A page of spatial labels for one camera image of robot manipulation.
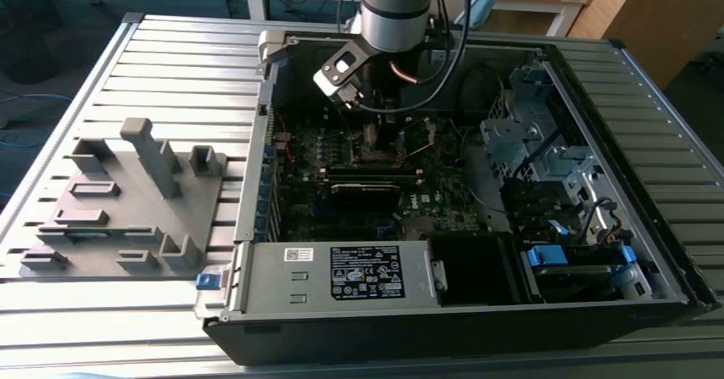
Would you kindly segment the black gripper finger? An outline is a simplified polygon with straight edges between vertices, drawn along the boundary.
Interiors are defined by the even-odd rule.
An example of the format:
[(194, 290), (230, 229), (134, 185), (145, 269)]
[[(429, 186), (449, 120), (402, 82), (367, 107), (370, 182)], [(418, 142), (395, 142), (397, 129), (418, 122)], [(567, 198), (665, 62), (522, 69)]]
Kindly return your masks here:
[(389, 150), (399, 132), (399, 122), (395, 114), (378, 116), (378, 150)]

